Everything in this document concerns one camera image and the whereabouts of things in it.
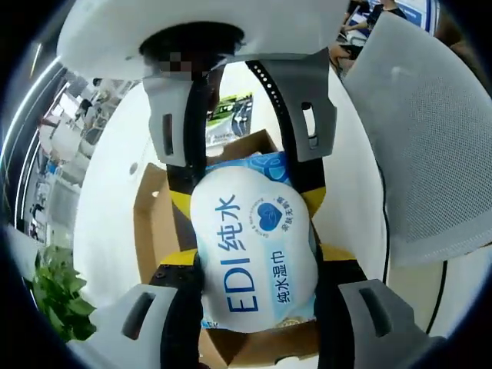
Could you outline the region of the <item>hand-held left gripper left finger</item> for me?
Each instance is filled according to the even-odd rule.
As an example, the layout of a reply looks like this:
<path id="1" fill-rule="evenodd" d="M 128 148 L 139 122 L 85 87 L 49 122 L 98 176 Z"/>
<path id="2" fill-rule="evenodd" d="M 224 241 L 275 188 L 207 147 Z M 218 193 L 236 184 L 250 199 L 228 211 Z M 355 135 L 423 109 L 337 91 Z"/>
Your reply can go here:
<path id="1" fill-rule="evenodd" d="M 143 287 L 156 289 L 139 294 L 124 320 L 123 335 L 150 341 L 151 368 L 203 368 L 199 337 L 204 273 L 198 251 L 168 255 Z"/>

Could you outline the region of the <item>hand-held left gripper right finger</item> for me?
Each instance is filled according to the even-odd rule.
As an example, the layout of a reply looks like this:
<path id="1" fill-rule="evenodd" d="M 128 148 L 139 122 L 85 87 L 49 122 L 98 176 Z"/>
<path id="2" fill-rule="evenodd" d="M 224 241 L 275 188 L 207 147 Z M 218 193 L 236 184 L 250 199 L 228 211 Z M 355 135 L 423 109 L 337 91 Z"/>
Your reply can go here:
<path id="1" fill-rule="evenodd" d="M 441 348 L 442 337 L 419 328 L 413 308 L 356 261 L 329 261 L 317 246 L 316 262 L 319 368 L 418 368 Z"/>

